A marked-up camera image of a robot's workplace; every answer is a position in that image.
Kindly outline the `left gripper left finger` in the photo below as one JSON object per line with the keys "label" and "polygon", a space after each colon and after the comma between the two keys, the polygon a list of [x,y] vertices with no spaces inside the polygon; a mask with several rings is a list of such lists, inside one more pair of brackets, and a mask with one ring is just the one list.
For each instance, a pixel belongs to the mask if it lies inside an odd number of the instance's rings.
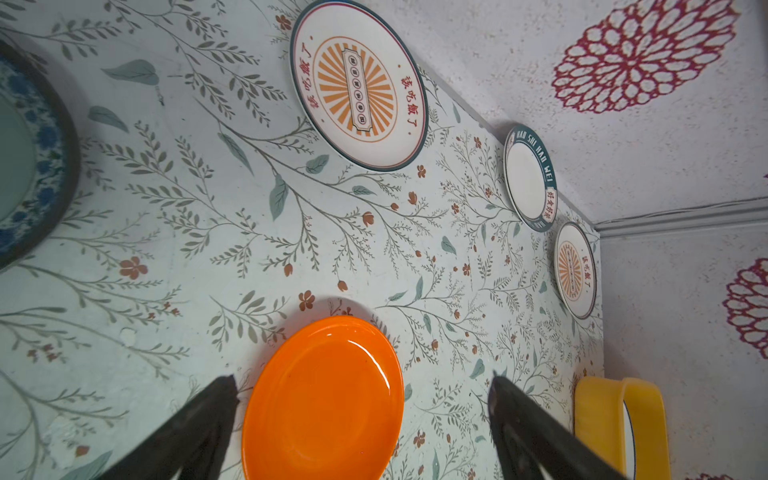
{"label": "left gripper left finger", "polygon": [[100,477],[217,480],[238,404],[235,378],[229,375],[214,379]]}

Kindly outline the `white flower outline plate front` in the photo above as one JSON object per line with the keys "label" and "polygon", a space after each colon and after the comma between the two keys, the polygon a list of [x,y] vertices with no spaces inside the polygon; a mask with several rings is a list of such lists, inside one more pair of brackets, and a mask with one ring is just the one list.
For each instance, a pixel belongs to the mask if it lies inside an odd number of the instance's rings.
{"label": "white flower outline plate front", "polygon": [[634,430],[629,408],[626,402],[623,407],[623,441],[624,441],[624,473],[629,480],[636,477],[636,448]]}

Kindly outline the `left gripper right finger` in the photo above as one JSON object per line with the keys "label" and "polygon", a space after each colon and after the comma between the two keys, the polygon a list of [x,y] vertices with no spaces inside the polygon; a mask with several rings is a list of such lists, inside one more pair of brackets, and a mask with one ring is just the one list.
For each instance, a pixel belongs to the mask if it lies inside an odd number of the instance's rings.
{"label": "left gripper right finger", "polygon": [[504,376],[491,381],[488,417],[505,479],[623,477]]}

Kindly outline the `yellow plastic bin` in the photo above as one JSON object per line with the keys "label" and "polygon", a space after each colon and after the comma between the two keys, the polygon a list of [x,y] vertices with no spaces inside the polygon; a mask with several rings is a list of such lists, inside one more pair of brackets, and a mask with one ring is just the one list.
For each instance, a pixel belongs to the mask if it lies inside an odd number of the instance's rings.
{"label": "yellow plastic bin", "polygon": [[671,478],[663,397],[651,382],[585,377],[576,385],[576,437],[628,479]]}

